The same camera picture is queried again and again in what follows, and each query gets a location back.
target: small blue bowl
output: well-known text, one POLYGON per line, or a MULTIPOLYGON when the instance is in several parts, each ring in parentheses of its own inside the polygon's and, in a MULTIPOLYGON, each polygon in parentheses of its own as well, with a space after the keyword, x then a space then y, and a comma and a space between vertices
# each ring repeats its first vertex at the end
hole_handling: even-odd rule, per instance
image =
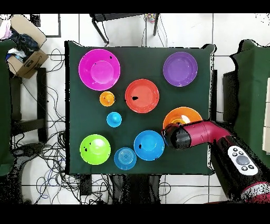
POLYGON ((131 148, 120 148, 114 155, 114 163, 122 170, 130 170, 136 164, 137 157, 131 148))
POLYGON ((107 123, 111 127, 118 127, 122 122, 122 117, 117 112, 111 112, 107 115, 107 123))
POLYGON ((163 138, 153 130, 141 132, 134 140, 136 154, 146 161, 153 161, 159 158, 164 151, 164 147, 163 138))

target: table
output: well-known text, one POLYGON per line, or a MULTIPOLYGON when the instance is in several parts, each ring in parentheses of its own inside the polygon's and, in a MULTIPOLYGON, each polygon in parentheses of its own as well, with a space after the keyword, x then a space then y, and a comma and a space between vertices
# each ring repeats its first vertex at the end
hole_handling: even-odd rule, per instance
POLYGON ((165 147, 164 153, 155 161, 143 161, 137 157, 134 168, 123 171, 113 161, 115 152, 121 147, 133 148, 135 137, 143 130, 161 133, 162 123, 172 109, 187 106, 198 111, 203 119, 208 119, 210 91, 210 55, 214 45, 208 44, 203 49, 185 48, 138 48, 115 47, 99 48, 112 52, 119 60, 121 74, 118 82, 110 88, 115 95, 115 103, 104 107, 99 102, 101 91, 94 91, 85 86, 78 73, 81 58, 94 47, 86 48, 72 41, 65 41, 66 65, 66 107, 69 123, 66 123, 69 146, 66 147, 67 168, 70 174, 212 174, 207 167, 207 144, 175 151, 165 147), (198 63, 195 80, 185 87, 170 85, 163 76, 163 64, 171 54, 185 51, 198 63), (146 114, 133 112, 124 101, 127 86, 136 79, 149 79, 159 89, 160 99, 154 110, 146 114), (106 117, 117 111, 122 116, 122 124, 117 128, 107 125, 106 117), (82 160, 80 144, 91 134, 100 134, 111 145, 109 159, 101 165, 90 165, 82 160))

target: orange bowl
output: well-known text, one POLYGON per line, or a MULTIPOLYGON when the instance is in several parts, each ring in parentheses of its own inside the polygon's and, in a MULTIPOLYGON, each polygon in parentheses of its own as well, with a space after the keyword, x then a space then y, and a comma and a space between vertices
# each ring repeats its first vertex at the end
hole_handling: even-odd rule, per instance
POLYGON ((163 129, 165 129, 165 127, 171 123, 186 124, 189 122, 197 122, 199 120, 203 119, 200 114, 194 109, 189 107, 178 107, 176 109, 173 109, 170 113, 166 115, 163 121, 163 129))
POLYGON ((100 95, 99 101, 105 107, 109 107, 113 105, 115 98, 114 98, 113 93, 109 91, 105 91, 100 95))

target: red bowl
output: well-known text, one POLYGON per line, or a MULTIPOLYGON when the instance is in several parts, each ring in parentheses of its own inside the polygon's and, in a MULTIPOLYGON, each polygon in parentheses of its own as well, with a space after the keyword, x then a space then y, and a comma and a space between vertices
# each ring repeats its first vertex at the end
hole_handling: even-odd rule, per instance
POLYGON ((158 104, 156 85, 147 79, 133 81, 126 89, 125 100, 130 109, 137 113, 148 113, 158 104))

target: button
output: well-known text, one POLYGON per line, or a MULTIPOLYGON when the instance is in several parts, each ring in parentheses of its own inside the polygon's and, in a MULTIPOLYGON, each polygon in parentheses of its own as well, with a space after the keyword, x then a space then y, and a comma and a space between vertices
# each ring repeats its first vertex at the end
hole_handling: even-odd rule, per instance
POLYGON ((236 162, 239 164, 239 165, 247 165, 249 164, 249 159, 248 157, 244 156, 244 155, 240 155, 236 158, 236 162))

